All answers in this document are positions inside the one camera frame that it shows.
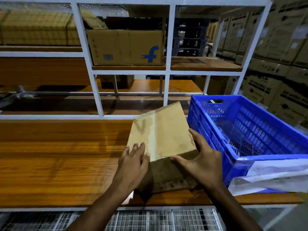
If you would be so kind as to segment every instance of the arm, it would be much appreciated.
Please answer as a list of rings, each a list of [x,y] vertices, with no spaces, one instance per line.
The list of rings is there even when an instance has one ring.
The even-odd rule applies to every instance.
[[[67,228],[67,231],[105,229],[117,208],[137,188],[148,170],[150,155],[144,154],[144,150],[144,143],[141,143],[139,148],[135,143],[131,153],[129,153],[129,146],[126,146],[110,187]]]
[[[171,159],[182,165],[203,186],[228,230],[262,230],[223,184],[221,153],[212,149],[202,135],[192,129],[189,131],[200,148],[200,154],[193,160],[186,160],[178,155]]]

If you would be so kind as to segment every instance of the finger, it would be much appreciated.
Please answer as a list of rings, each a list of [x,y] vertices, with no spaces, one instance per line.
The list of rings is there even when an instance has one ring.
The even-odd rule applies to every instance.
[[[151,155],[148,152],[145,153],[142,157],[142,164],[140,166],[140,170],[144,173],[146,173],[148,170],[150,158],[151,158]]]
[[[205,138],[199,134],[197,131],[193,130],[193,129],[189,129],[189,132],[192,134],[193,139],[197,142],[197,144],[200,147],[200,150],[211,150],[212,148],[210,147],[210,145],[207,143],[207,141],[205,140]]]
[[[133,149],[130,154],[133,154],[138,149],[138,143],[134,143]]]
[[[175,161],[177,163],[179,163],[180,165],[182,165],[184,168],[187,167],[187,164],[189,163],[189,160],[184,159],[183,157],[179,156],[179,155],[172,155],[170,157],[170,159],[172,161]]]
[[[121,155],[121,156],[125,156],[125,155],[127,155],[127,154],[129,154],[129,145],[127,145],[127,146],[125,147],[125,149],[122,151],[122,155]]]
[[[134,152],[134,155],[137,155],[140,159],[142,159],[145,151],[145,143],[142,142],[140,147]]]

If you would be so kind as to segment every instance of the forearm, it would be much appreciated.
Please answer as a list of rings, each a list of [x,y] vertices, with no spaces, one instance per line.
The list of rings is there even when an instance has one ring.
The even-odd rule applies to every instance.
[[[214,189],[205,189],[205,191],[221,214],[227,229],[243,231],[262,230],[223,183]]]
[[[108,221],[125,198],[125,193],[111,185],[101,197],[68,227],[67,231],[104,230]]]

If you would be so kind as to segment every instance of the blue letter f logo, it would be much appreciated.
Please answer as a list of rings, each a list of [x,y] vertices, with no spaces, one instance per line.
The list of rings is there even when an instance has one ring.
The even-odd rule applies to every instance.
[[[158,50],[158,46],[153,46],[150,51],[149,51],[149,54],[148,55],[142,55],[144,59],[148,59],[148,63],[152,63],[153,62],[153,59],[156,58],[156,55],[154,54],[155,53],[155,50]]]

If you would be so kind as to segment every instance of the person's left arm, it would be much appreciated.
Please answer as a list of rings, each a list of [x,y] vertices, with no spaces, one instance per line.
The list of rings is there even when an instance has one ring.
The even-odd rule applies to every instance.
[[[131,153],[126,146],[110,187],[66,231],[101,231],[117,208],[137,188],[148,170],[150,154],[144,154],[145,144],[135,143]]]

